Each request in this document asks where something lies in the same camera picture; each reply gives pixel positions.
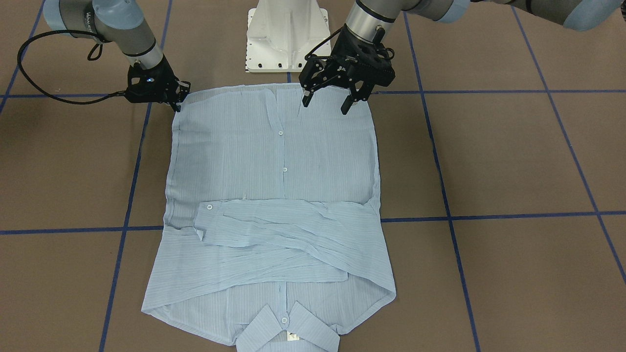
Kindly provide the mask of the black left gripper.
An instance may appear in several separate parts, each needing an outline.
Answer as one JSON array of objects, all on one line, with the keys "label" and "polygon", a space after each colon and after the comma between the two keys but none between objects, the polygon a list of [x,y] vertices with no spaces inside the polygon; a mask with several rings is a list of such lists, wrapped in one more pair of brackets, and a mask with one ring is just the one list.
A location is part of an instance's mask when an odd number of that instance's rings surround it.
[{"label": "black left gripper", "polygon": [[394,50],[382,44],[385,34],[378,25],[373,42],[365,42],[344,25],[315,45],[304,56],[306,64],[299,74],[303,107],[310,105],[317,90],[331,85],[349,90],[340,108],[346,115],[357,102],[367,102],[370,88],[388,87],[396,75],[391,63]]}]

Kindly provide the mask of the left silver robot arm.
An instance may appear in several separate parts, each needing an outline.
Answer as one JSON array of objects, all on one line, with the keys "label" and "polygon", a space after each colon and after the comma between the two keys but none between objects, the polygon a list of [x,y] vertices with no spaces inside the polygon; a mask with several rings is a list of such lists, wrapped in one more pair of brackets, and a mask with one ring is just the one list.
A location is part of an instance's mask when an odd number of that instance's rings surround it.
[{"label": "left silver robot arm", "polygon": [[[388,87],[395,79],[394,50],[384,45],[384,38],[401,15],[452,23],[470,4],[469,0],[356,0],[342,27],[323,40],[336,40],[331,53],[317,54],[318,44],[305,56],[299,74],[303,106],[308,107],[319,90],[333,86],[347,90],[340,108],[347,114],[351,106],[367,101],[375,87]],[[501,0],[499,4],[575,31],[593,29],[625,7],[623,0]]]}]

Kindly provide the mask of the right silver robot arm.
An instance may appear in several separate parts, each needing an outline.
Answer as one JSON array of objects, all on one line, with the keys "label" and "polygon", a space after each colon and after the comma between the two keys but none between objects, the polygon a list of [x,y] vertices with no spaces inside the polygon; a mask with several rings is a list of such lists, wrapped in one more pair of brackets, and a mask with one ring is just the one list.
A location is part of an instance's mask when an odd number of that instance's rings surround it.
[{"label": "right silver robot arm", "polygon": [[134,0],[45,0],[50,29],[96,44],[114,43],[130,63],[127,89],[131,103],[166,103],[179,112],[191,84],[179,80]]}]

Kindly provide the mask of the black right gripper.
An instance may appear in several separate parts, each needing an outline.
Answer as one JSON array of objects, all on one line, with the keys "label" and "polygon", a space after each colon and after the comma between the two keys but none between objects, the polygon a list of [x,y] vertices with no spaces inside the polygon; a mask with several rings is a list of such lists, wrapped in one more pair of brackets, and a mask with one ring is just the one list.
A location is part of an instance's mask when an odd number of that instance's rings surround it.
[{"label": "black right gripper", "polygon": [[136,64],[128,69],[125,98],[131,103],[168,103],[175,113],[181,112],[179,96],[190,93],[191,83],[179,81],[166,57],[152,68]]}]

